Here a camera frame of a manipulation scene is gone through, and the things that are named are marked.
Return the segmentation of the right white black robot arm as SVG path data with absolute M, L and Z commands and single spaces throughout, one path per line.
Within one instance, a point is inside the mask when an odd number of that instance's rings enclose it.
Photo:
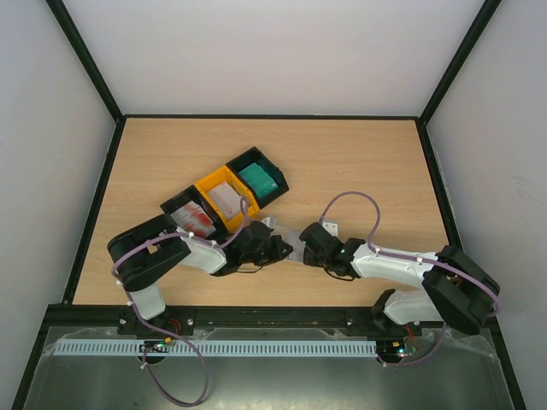
M 335 278 L 380 278 L 413 288 L 387 290 L 377 301 L 373 326 L 382 334 L 411 322 L 443 321 L 454 330 L 476 335 L 496 311 L 498 283 L 455 246 L 446 245 L 437 253 L 413 253 L 376 247 L 358 238 L 342 242 L 317 222 L 299 240 L 303 263 Z

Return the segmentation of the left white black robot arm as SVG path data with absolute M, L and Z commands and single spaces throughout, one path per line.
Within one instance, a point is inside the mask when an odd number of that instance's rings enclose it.
M 241 225 L 223 243 L 208 240 L 178 226 L 174 218 L 161 214 L 107 244 L 113 261 L 112 274 L 123 287 L 139 316 L 151 320 L 166 310 L 158 281 L 178 265 L 197 268 L 223 277 L 243 265 L 258 269 L 282 261 L 294 251 L 282 235 L 265 220 Z

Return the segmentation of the beige card holder wallet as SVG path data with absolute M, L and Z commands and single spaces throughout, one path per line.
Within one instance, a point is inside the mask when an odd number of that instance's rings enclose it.
M 300 240 L 300 231 L 290 227 L 277 225 L 273 231 L 274 235 L 281 235 L 282 240 L 292 246 L 292 252 L 287 256 L 289 261 L 303 262 L 305 246 Z

